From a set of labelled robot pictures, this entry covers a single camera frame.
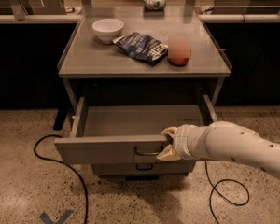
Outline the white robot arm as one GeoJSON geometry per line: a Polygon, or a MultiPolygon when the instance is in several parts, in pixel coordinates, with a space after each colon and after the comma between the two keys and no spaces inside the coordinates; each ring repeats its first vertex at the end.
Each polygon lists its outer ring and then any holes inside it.
{"type": "Polygon", "coordinates": [[[172,142],[157,155],[159,161],[233,161],[264,171],[280,180],[280,144],[227,121],[208,126],[182,125],[161,132],[172,142]]]}

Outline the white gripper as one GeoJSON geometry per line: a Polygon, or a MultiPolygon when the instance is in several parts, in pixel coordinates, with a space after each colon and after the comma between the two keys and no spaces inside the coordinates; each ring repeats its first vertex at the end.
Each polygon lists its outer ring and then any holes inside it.
{"type": "Polygon", "coordinates": [[[173,138],[173,146],[168,145],[156,158],[159,161],[179,161],[207,159],[213,155],[207,149],[206,137],[212,130],[210,126],[182,125],[168,127],[161,131],[161,135],[173,138]]]}

